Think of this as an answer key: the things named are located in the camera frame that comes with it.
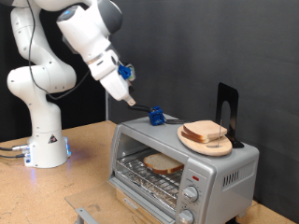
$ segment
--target blue object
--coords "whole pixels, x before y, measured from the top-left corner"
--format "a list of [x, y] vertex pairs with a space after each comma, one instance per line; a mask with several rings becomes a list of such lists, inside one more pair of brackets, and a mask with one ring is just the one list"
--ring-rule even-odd
[[69, 150], [69, 144], [68, 144], [67, 137], [65, 138], [65, 145], [66, 145], [66, 150], [67, 150], [67, 157], [70, 157], [72, 155], [72, 152]]
[[120, 64], [119, 73], [121, 74], [124, 80], [128, 79], [131, 76], [131, 68], [128, 68]]
[[163, 110], [159, 106], [153, 107], [154, 111], [149, 112], [149, 120], [153, 126], [165, 123]]

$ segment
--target bread slice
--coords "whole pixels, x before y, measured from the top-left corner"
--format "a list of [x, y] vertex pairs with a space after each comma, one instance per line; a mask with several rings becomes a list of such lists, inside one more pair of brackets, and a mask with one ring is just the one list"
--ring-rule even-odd
[[207, 139], [201, 140], [196, 137], [193, 137], [192, 135], [190, 135], [184, 131], [181, 131], [181, 135], [185, 138], [188, 138], [189, 140], [193, 140], [194, 142], [198, 142], [198, 143], [209, 143], [210, 141], [213, 141], [216, 139], [216, 138], [212, 138], [212, 139], [207, 138]]
[[[220, 125], [212, 120], [200, 120], [194, 123], [185, 123], [184, 132], [199, 139], [216, 139], [219, 137]], [[227, 129], [221, 127], [221, 136], [227, 134]]]
[[173, 174], [184, 168], [184, 164], [176, 161], [163, 153], [150, 155], [143, 159], [146, 167], [152, 168], [152, 172], [158, 175]]

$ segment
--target robotic arm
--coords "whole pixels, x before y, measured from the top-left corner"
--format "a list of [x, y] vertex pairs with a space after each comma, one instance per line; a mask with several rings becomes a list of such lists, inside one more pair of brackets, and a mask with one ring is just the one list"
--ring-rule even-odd
[[32, 137], [28, 145], [18, 147], [28, 155], [24, 161], [29, 167], [55, 167], [63, 164], [68, 156], [60, 108], [47, 101], [45, 91], [55, 93], [72, 89], [76, 73], [50, 49], [39, 12], [41, 8], [55, 11], [76, 3], [84, 3], [89, 8], [71, 7], [57, 21], [69, 45], [82, 56], [94, 79], [99, 80], [116, 100], [135, 104], [129, 94], [129, 81], [118, 73], [119, 56], [107, 39], [121, 27], [121, 12], [116, 5], [109, 0], [0, 0], [0, 4], [15, 7], [11, 12], [11, 25], [19, 53], [36, 64], [30, 69], [12, 70], [7, 78], [10, 91], [21, 98], [30, 111]]
[[80, 6], [67, 9], [57, 24], [71, 47], [89, 66], [92, 76], [116, 100], [129, 105], [135, 101], [129, 94], [129, 82], [119, 74], [119, 57], [107, 39], [121, 28], [120, 9], [109, 0], [93, 0], [84, 10]]

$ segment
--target toaster rack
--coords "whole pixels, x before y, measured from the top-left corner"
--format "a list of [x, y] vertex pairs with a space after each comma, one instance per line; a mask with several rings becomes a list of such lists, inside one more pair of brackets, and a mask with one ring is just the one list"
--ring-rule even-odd
[[171, 175], [157, 175], [153, 173], [150, 168], [145, 166], [143, 159], [157, 152], [150, 149], [147, 152], [143, 151], [131, 158], [118, 160], [116, 172], [129, 178], [131, 182], [138, 185], [147, 193], [154, 194], [154, 197], [160, 202], [165, 203], [171, 209], [175, 210], [182, 171]]

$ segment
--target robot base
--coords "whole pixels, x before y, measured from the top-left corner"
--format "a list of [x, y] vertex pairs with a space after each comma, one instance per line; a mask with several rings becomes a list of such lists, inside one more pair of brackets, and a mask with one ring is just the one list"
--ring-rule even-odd
[[28, 140], [30, 146], [30, 158], [25, 158], [27, 167], [52, 168], [66, 162], [68, 143], [62, 136], [62, 131], [52, 133], [34, 133]]

